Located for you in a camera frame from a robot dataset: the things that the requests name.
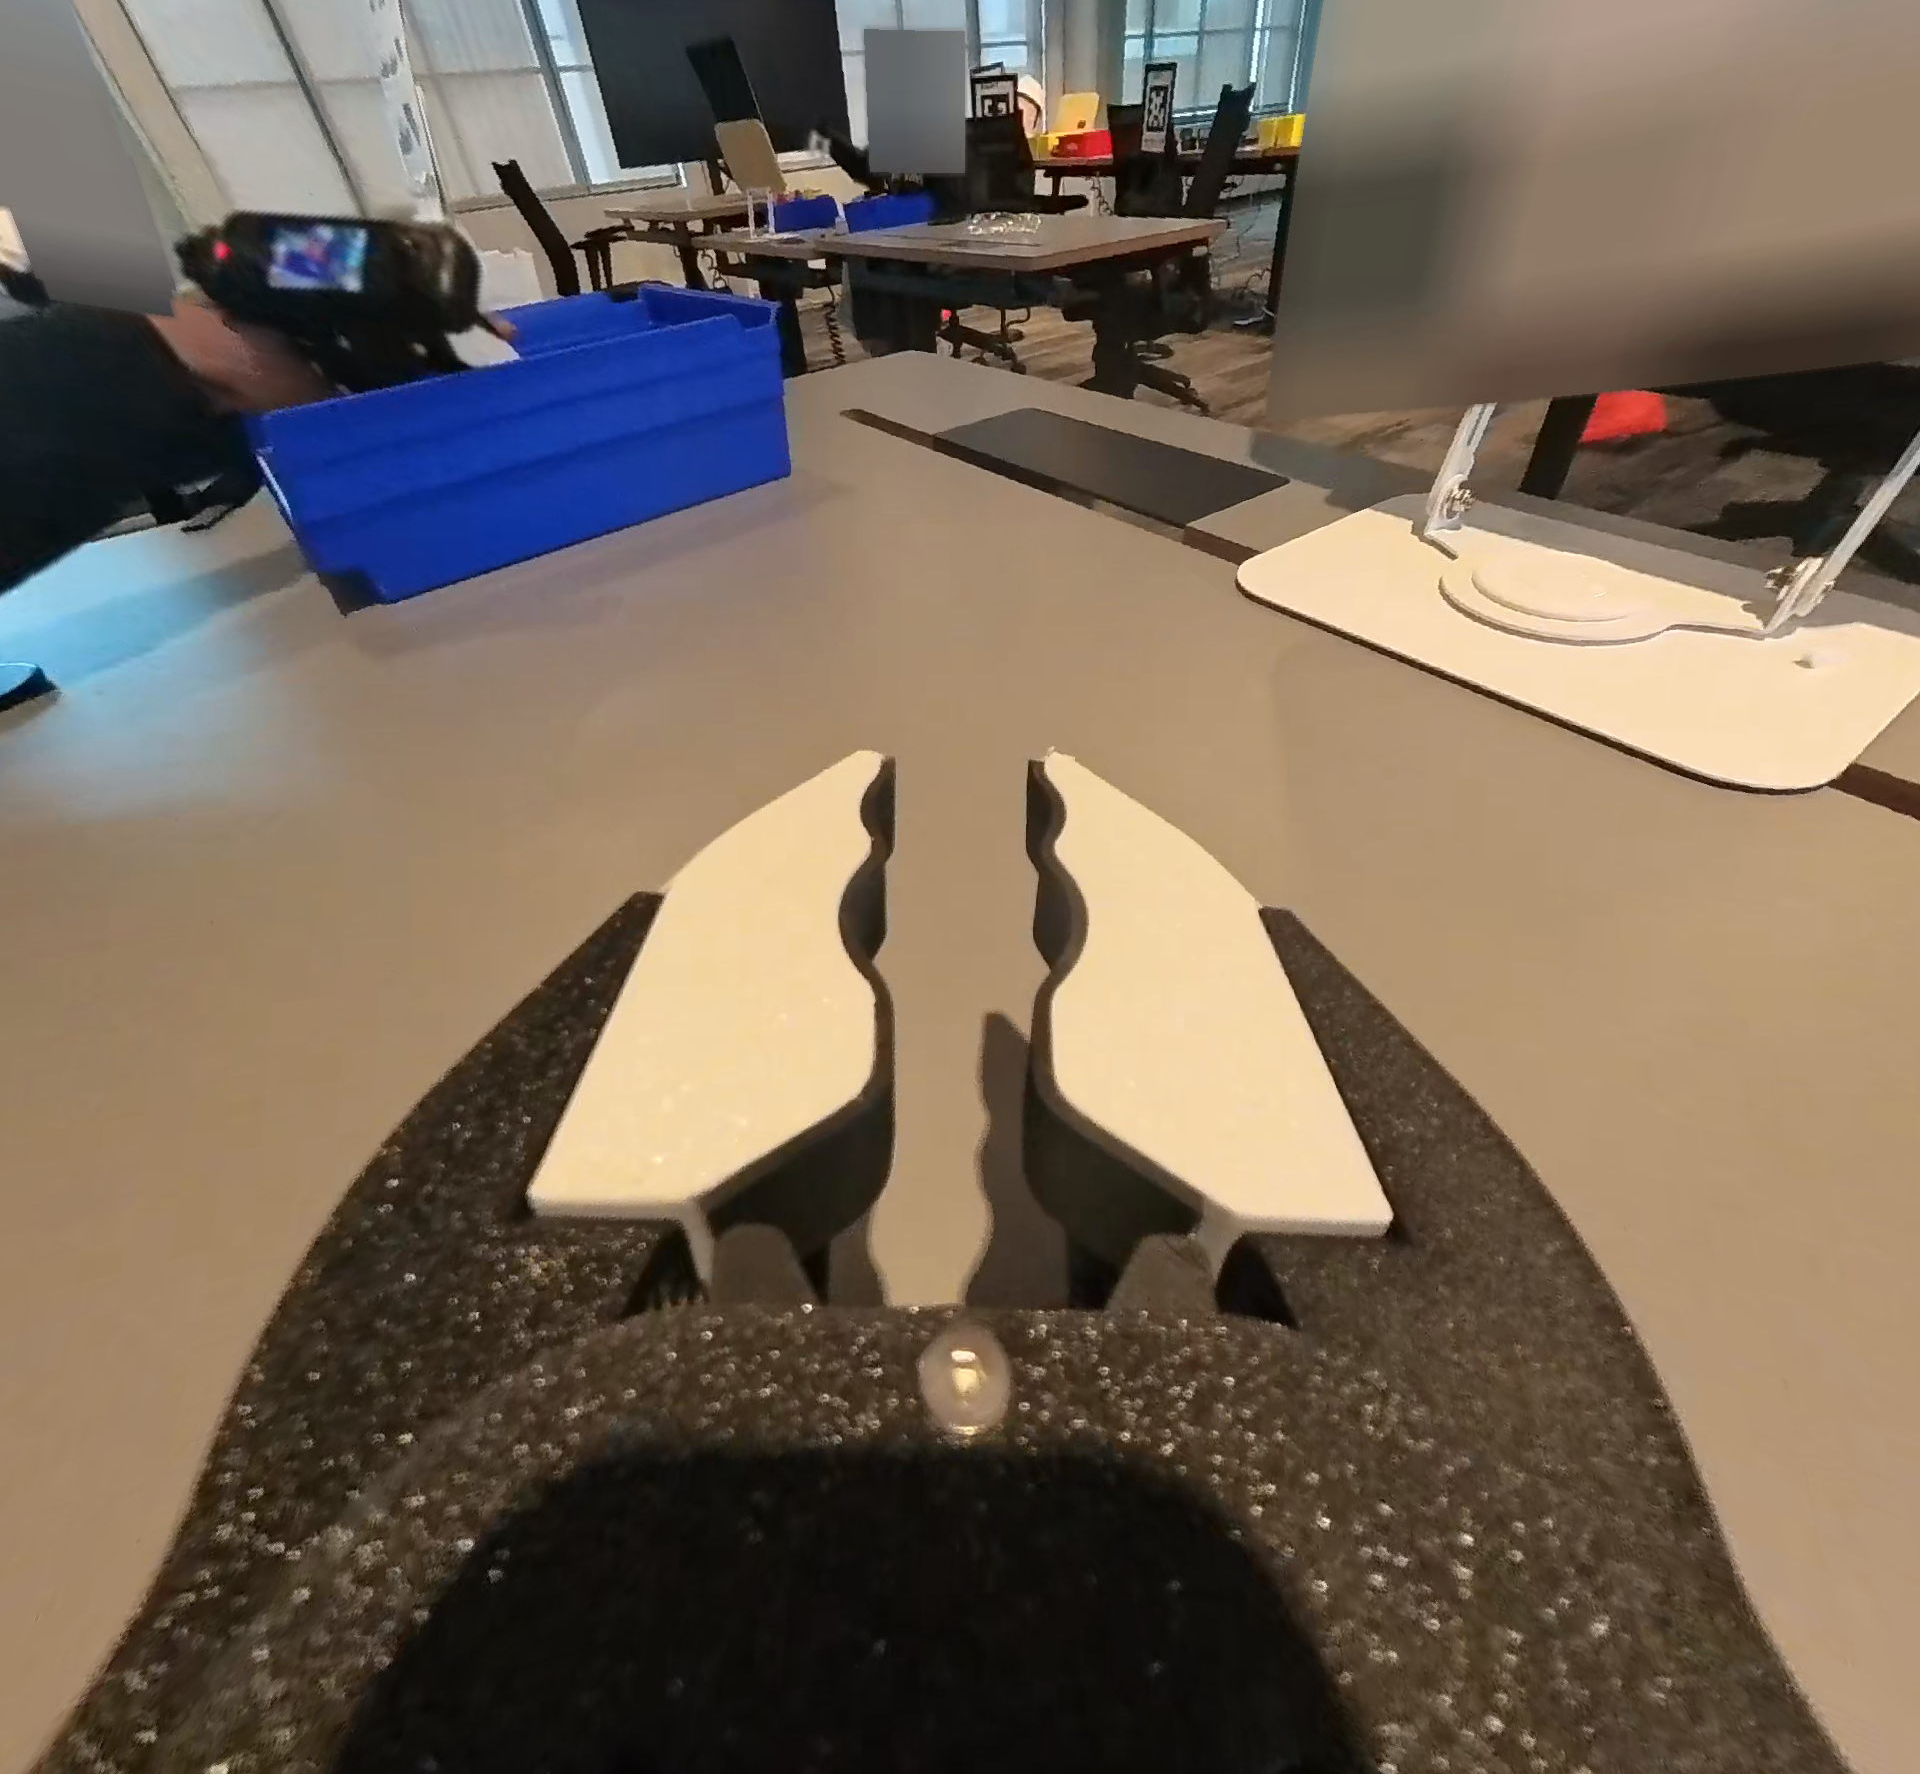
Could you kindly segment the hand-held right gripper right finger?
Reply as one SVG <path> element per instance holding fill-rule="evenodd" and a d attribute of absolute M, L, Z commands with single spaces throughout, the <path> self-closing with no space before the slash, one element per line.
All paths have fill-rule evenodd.
<path fill-rule="evenodd" d="M 1152 1240 L 1204 1300 L 1260 1240 L 1378 1243 L 1397 1211 L 1256 891 L 1086 759 L 1028 766 L 1044 972 L 1023 1172 L 1064 1236 L 1067 1300 L 1102 1308 Z"/>

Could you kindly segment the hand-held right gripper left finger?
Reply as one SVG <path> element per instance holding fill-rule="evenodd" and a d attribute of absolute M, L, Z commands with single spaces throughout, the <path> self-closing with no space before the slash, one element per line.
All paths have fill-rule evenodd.
<path fill-rule="evenodd" d="M 712 1292 L 726 1240 L 766 1231 L 794 1292 L 830 1296 L 895 1152 L 895 773 L 850 752 L 671 876 L 528 1181 L 533 1214 L 667 1224 Z"/>

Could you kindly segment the blue storage bin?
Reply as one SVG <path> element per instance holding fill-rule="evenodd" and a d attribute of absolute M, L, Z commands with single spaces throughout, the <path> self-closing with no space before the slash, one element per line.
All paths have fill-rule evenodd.
<path fill-rule="evenodd" d="M 643 282 L 513 324 L 506 362 L 253 421 L 317 575 L 407 602 L 789 475 L 768 301 Z"/>

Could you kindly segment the person's left forearm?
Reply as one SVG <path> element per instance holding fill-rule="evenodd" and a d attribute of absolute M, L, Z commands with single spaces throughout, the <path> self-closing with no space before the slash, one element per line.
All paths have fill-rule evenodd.
<path fill-rule="evenodd" d="M 133 510 L 184 521 L 258 487 L 245 416 L 156 315 L 83 305 L 2 315 L 2 590 Z"/>

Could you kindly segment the person's left hand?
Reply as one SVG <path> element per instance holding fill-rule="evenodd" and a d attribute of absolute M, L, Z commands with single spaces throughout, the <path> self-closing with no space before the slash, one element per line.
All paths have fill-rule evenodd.
<path fill-rule="evenodd" d="M 333 393 L 284 333 L 232 318 L 202 295 L 179 292 L 143 321 L 218 410 L 263 416 Z"/>

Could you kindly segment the white standing banner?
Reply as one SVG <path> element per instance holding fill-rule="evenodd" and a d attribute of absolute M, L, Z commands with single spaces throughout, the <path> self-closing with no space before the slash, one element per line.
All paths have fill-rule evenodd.
<path fill-rule="evenodd" d="M 399 0 L 355 0 L 371 52 L 379 127 L 394 156 L 404 207 L 414 222 L 443 222 L 443 177 L 430 138 Z"/>

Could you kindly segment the brown office desk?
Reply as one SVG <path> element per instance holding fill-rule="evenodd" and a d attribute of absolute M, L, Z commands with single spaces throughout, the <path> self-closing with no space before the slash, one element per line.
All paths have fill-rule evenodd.
<path fill-rule="evenodd" d="M 618 245 L 663 248 L 690 288 L 755 285 L 766 300 L 804 300 L 840 279 L 840 258 L 818 249 L 821 233 L 748 236 L 748 203 L 739 192 L 654 196 L 611 207 L 623 225 Z"/>
<path fill-rule="evenodd" d="M 1188 376 L 1145 346 L 1204 330 L 1211 315 L 1218 215 L 1015 215 L 1015 229 L 967 222 L 823 233 L 840 265 L 857 341 L 869 353 L 938 347 L 945 321 L 974 308 L 1050 308 L 1090 324 L 1086 385 L 1119 399 L 1141 389 L 1207 410 Z"/>

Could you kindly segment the tan board on clear stand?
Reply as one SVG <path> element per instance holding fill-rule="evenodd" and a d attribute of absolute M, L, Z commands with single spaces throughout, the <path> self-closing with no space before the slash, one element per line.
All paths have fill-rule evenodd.
<path fill-rule="evenodd" d="M 715 123 L 716 153 L 748 203 L 748 236 L 781 233 L 778 207 L 787 199 L 781 153 L 761 117 Z"/>

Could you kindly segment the large black screen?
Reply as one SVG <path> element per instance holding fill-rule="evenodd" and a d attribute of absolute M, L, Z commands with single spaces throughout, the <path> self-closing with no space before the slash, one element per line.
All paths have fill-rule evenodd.
<path fill-rule="evenodd" d="M 834 0 L 574 0 L 623 167 L 716 156 L 756 117 L 778 153 L 853 141 Z"/>

